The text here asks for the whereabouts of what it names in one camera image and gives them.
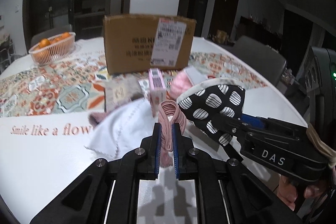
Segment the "person's right hand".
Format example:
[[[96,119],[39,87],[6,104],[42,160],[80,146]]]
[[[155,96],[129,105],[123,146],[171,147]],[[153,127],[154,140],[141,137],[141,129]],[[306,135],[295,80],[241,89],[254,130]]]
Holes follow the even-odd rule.
[[[314,185],[307,186],[302,196],[307,198],[319,197],[326,190],[326,183],[319,181]],[[297,188],[289,178],[281,175],[278,182],[277,197],[292,211],[295,209],[295,201],[298,198]]]

